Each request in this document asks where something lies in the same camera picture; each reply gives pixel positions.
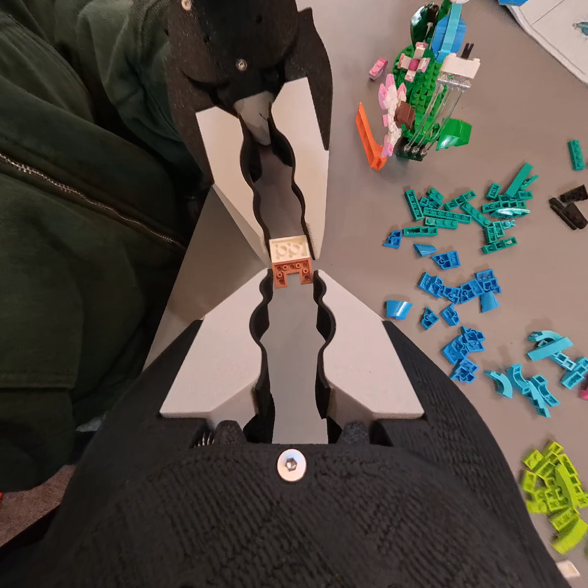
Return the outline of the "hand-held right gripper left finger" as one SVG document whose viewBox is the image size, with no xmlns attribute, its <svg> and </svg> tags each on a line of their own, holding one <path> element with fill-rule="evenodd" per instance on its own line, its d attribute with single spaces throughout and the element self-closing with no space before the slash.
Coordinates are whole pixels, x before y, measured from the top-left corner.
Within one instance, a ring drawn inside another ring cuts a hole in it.
<svg viewBox="0 0 588 588">
<path fill-rule="evenodd" d="M 250 442 L 271 442 L 275 404 L 261 338 L 273 277 L 262 270 L 201 320 L 160 415 L 196 417 L 211 428 L 235 421 Z"/>
</svg>

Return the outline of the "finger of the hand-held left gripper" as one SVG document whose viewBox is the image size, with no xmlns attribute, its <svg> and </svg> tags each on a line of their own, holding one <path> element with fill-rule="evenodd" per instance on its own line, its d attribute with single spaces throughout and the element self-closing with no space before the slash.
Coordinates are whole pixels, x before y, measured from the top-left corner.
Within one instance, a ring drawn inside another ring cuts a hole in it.
<svg viewBox="0 0 588 588">
<path fill-rule="evenodd" d="M 317 260 L 325 233 L 329 150 L 322 141 L 307 77 L 283 85 L 270 106 L 269 124 L 275 136 L 285 140 L 292 190 L 301 201 L 301 224 Z"/>
<path fill-rule="evenodd" d="M 213 177 L 213 188 L 255 254 L 266 265 L 266 236 L 254 211 L 254 184 L 249 174 L 248 129 L 219 107 L 196 114 Z"/>
</svg>

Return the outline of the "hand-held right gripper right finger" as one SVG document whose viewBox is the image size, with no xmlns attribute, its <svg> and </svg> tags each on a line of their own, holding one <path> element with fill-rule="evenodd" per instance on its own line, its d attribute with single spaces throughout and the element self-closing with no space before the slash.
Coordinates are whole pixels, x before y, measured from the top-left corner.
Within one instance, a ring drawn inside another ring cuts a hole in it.
<svg viewBox="0 0 588 588">
<path fill-rule="evenodd" d="M 314 272 L 318 332 L 315 399 L 326 419 L 328 442 L 353 422 L 367 428 L 380 419 L 418 419 L 422 405 L 376 312 L 325 271 Z"/>
</svg>

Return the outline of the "white lego brick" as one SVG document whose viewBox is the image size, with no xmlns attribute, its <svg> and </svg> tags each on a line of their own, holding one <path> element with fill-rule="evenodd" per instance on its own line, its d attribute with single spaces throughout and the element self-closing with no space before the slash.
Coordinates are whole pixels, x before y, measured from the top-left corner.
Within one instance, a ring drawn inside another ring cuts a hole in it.
<svg viewBox="0 0 588 588">
<path fill-rule="evenodd" d="M 269 239 L 269 254 L 272 267 L 280 263 L 312 258 L 311 248 L 304 234 Z"/>
</svg>

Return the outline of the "brown lego brick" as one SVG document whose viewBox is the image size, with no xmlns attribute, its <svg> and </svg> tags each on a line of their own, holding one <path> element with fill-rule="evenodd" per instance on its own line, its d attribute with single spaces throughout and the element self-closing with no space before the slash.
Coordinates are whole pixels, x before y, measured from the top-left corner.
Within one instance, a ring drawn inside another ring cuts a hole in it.
<svg viewBox="0 0 588 588">
<path fill-rule="evenodd" d="M 273 263 L 272 272 L 275 289 L 287 288 L 288 277 L 290 275 L 298 275 L 300 278 L 300 284 L 302 285 L 308 285 L 313 282 L 313 271 L 310 258 Z"/>
</svg>

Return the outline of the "person's left forearm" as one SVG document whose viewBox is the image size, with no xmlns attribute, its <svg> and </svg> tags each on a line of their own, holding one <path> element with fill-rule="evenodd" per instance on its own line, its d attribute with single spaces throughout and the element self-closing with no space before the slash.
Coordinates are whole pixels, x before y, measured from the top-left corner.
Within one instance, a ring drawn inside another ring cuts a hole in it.
<svg viewBox="0 0 588 588">
<path fill-rule="evenodd" d="M 138 140 L 173 165 L 187 150 L 172 120 L 165 60 L 170 1 L 89 1 L 76 23 L 88 80 Z"/>
</svg>

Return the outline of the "green lego flower model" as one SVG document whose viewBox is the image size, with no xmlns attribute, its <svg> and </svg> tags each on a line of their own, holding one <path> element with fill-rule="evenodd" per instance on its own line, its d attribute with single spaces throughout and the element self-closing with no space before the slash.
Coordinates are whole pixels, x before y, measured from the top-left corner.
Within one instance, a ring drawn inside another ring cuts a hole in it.
<svg viewBox="0 0 588 588">
<path fill-rule="evenodd" d="M 387 134 L 382 156 L 422 161 L 436 149 L 440 129 L 481 66 L 464 43 L 467 1 L 429 2 L 410 20 L 411 45 L 401 52 L 380 84 L 379 104 Z"/>
</svg>

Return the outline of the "pile of blue lego pieces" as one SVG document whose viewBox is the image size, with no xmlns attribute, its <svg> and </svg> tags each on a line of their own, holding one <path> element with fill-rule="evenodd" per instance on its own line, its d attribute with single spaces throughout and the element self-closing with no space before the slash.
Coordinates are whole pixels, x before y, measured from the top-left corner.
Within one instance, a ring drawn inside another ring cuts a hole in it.
<svg viewBox="0 0 588 588">
<path fill-rule="evenodd" d="M 419 243 L 415 243 L 414 248 L 421 257 L 434 261 L 439 269 L 449 270 L 460 267 L 457 251 L 438 254 L 435 247 Z M 474 299 L 479 301 L 481 312 L 494 310 L 499 307 L 496 296 L 502 291 L 492 269 L 474 273 L 471 280 L 460 286 L 446 285 L 440 276 L 424 272 L 417 283 L 417 288 L 435 299 L 444 299 L 449 302 L 449 305 L 439 313 L 430 307 L 423 309 L 420 324 L 424 330 L 429 330 L 441 319 L 449 326 L 458 326 L 461 319 L 456 306 Z M 485 336 L 481 331 L 465 326 L 460 327 L 460 332 L 460 335 L 442 349 L 442 355 L 453 367 L 450 378 L 458 382 L 470 383 L 476 379 L 479 366 L 468 356 L 484 351 Z"/>
</svg>

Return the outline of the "bright green lego piece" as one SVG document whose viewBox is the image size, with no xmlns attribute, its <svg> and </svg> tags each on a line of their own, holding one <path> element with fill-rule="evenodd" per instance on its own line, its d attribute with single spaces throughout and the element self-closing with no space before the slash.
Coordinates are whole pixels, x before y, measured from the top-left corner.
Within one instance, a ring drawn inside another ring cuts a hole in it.
<svg viewBox="0 0 588 588">
<path fill-rule="evenodd" d="M 471 124 L 459 119 L 449 118 L 442 129 L 440 129 L 436 150 L 439 151 L 454 146 L 467 145 L 471 132 Z"/>
</svg>

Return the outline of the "pile of teal lego pieces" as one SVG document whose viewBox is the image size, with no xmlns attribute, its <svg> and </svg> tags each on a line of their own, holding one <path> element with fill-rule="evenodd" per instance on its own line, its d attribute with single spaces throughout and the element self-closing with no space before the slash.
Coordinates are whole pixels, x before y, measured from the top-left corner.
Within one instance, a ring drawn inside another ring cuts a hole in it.
<svg viewBox="0 0 588 588">
<path fill-rule="evenodd" d="M 455 231 L 475 224 L 482 232 L 482 254 L 515 247 L 518 240 L 507 233 L 515 227 L 517 219 L 530 213 L 533 186 L 538 178 L 539 175 L 533 173 L 533 166 L 524 164 L 507 187 L 493 182 L 482 198 L 478 198 L 475 191 L 468 190 L 444 200 L 434 188 L 418 198 L 415 191 L 409 189 L 404 196 L 414 224 L 401 229 L 400 235 L 432 238 L 440 231 Z"/>
</svg>

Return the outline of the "pile of turquoise lego pieces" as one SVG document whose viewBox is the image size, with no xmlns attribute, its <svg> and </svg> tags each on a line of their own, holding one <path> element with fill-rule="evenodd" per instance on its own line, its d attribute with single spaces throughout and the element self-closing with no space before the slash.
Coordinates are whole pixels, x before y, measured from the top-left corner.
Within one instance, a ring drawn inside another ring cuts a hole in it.
<svg viewBox="0 0 588 588">
<path fill-rule="evenodd" d="M 572 359 L 566 350 L 573 346 L 567 337 L 552 330 L 537 330 L 528 336 L 533 348 L 527 357 L 533 362 L 548 359 L 563 370 L 560 385 L 567 390 L 587 385 L 587 357 Z M 514 392 L 525 397 L 536 413 L 550 417 L 550 408 L 560 405 L 560 401 L 551 393 L 548 379 L 537 373 L 526 378 L 521 364 L 511 364 L 505 372 L 485 371 L 484 374 L 495 384 L 495 390 L 504 398 L 511 399 Z"/>
</svg>

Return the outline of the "pile of lime lego pieces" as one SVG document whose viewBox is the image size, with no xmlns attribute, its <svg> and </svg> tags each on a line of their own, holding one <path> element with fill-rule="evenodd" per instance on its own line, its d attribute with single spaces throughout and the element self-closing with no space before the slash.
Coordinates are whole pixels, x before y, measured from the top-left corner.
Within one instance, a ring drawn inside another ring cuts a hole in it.
<svg viewBox="0 0 588 588">
<path fill-rule="evenodd" d="M 520 489 L 527 511 L 547 516 L 555 535 L 551 547 L 565 555 L 587 537 L 587 487 L 573 462 L 558 442 L 534 449 L 523 458 Z"/>
</svg>

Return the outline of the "lego instruction booklet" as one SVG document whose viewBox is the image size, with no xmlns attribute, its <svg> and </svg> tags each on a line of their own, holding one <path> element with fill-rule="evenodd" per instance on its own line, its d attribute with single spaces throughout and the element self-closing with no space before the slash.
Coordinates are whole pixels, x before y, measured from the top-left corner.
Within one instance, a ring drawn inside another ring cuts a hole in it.
<svg viewBox="0 0 588 588">
<path fill-rule="evenodd" d="M 587 84 L 587 1 L 498 1 L 521 28 Z"/>
</svg>

